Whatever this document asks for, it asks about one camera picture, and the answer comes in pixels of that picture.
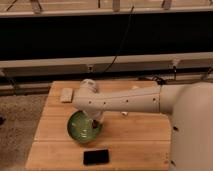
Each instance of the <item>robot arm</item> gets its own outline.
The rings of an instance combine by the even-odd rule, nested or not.
[[[87,79],[75,92],[73,104],[93,120],[100,120],[103,111],[171,114],[174,101],[183,87],[184,85],[154,86],[99,93],[96,82]]]
[[[169,171],[213,170],[213,84],[163,85],[114,93],[98,93],[92,80],[84,80],[73,103],[93,120],[103,111],[170,114]]]

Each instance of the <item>wooden table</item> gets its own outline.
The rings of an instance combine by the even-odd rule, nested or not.
[[[98,81],[100,91],[110,92],[147,87],[154,82]],[[62,88],[79,87],[79,82],[54,82],[47,98],[34,142],[27,171],[80,170],[167,170],[170,125],[161,114],[105,112],[104,125],[98,138],[87,145],[74,142],[67,133],[67,121],[76,111],[72,104],[59,101]],[[83,152],[109,149],[110,163],[97,166],[83,165]]]

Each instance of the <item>gray floor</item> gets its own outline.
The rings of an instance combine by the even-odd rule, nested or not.
[[[25,171],[47,95],[0,97],[0,171]]]

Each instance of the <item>black cable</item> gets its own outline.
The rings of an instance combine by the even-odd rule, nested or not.
[[[202,81],[205,81],[208,76],[212,73],[213,66],[208,69],[208,71],[200,78]]]
[[[114,59],[112,60],[112,62],[107,66],[107,68],[101,74],[104,74],[105,72],[107,72],[112,67],[112,65],[115,63],[117,57],[119,56],[121,50],[123,49],[123,46],[124,46],[124,44],[126,42],[126,38],[128,36],[129,29],[130,29],[130,26],[131,26],[131,20],[132,20],[132,14],[133,14],[134,8],[135,7],[132,6],[132,9],[131,9],[130,14],[129,14],[129,19],[128,19],[128,24],[127,24],[127,27],[126,27],[126,31],[124,33],[124,36],[123,36],[123,38],[121,40],[120,46],[119,46],[119,48],[118,48],[118,50],[117,50],[117,52],[115,54]]]

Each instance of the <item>smartphone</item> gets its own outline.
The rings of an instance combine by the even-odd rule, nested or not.
[[[109,150],[95,150],[84,152],[84,165],[109,163]]]

